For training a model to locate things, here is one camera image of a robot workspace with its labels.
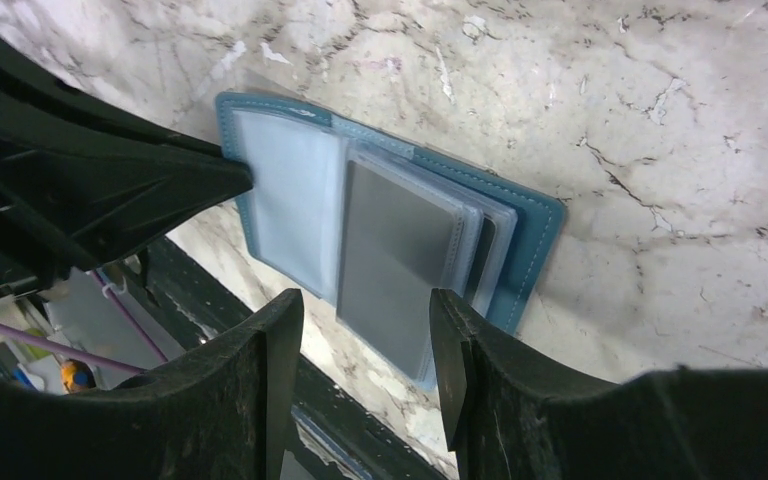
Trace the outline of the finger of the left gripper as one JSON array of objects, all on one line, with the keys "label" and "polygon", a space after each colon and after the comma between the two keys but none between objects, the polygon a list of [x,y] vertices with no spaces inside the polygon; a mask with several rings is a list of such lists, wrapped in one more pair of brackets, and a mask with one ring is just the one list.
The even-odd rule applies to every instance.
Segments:
[{"label": "finger of the left gripper", "polygon": [[216,145],[86,94],[0,37],[0,214],[46,262],[95,269],[251,186]]}]

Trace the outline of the blue card holder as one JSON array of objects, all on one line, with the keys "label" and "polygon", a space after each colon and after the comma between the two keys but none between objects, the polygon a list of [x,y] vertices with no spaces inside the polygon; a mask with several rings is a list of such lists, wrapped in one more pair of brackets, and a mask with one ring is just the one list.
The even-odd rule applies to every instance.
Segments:
[{"label": "blue card holder", "polygon": [[560,200],[299,100],[224,92],[215,106],[224,156],[253,177],[236,200],[249,254],[418,387],[436,383],[433,289],[517,330]]}]

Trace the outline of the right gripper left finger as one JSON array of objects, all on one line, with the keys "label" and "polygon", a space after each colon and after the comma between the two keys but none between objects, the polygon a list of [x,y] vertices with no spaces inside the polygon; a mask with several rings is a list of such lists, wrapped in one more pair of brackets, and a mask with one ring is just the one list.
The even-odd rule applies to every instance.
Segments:
[{"label": "right gripper left finger", "polygon": [[0,379],[0,479],[276,479],[303,330],[297,289],[111,390]]}]

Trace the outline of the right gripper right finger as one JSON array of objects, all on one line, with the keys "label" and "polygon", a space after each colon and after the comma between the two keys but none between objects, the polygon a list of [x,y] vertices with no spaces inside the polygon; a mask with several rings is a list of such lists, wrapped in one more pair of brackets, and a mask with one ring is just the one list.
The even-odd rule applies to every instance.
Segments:
[{"label": "right gripper right finger", "polygon": [[450,290],[429,319],[447,447],[463,479],[768,479],[768,369],[615,384],[504,333]]}]

